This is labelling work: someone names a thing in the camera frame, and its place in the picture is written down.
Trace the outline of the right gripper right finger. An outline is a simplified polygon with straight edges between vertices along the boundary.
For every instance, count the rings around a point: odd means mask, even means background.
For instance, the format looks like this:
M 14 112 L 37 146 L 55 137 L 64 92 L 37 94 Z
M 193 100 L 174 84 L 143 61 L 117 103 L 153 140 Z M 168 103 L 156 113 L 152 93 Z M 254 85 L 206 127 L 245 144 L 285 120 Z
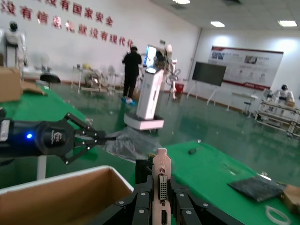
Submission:
M 178 225 L 243 225 L 210 202 L 197 197 L 188 186 L 170 179 L 171 214 Z

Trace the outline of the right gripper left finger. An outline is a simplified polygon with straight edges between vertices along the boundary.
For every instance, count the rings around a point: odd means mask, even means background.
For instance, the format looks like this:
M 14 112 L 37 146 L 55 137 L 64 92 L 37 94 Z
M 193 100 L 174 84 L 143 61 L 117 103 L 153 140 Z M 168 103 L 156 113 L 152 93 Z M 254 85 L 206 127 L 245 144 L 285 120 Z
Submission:
M 153 178 L 136 184 L 133 193 L 96 215 L 90 225 L 149 225 L 153 199 Z

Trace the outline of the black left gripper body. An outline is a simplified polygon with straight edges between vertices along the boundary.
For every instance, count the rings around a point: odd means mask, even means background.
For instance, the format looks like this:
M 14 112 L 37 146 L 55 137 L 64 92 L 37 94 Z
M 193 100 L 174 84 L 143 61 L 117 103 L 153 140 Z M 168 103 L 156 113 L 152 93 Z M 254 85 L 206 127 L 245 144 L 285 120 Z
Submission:
M 2 158 L 64 156 L 72 150 L 75 129 L 66 119 L 59 121 L 22 121 L 5 119 L 0 123 Z

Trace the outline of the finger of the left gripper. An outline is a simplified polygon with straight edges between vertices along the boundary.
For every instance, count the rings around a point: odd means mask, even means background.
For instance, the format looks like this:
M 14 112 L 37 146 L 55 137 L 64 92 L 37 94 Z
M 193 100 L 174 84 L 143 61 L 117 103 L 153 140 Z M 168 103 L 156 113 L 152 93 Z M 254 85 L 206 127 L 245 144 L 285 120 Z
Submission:
M 81 143 L 75 143 L 73 149 L 79 148 L 80 151 L 77 154 L 73 154 L 71 157 L 67 157 L 66 155 L 62 156 L 62 161 L 65 164 L 71 164 L 75 160 L 77 160 L 79 157 L 83 156 L 85 153 L 87 153 L 89 150 L 94 148 L 97 145 L 105 145 L 105 143 L 108 140 L 85 140 Z
M 80 120 L 71 113 L 67 113 L 64 117 L 66 120 L 76 124 L 79 128 L 75 130 L 75 134 L 93 138 L 94 140 L 116 140 L 116 136 L 107 136 L 105 131 L 95 130 L 91 125 Z

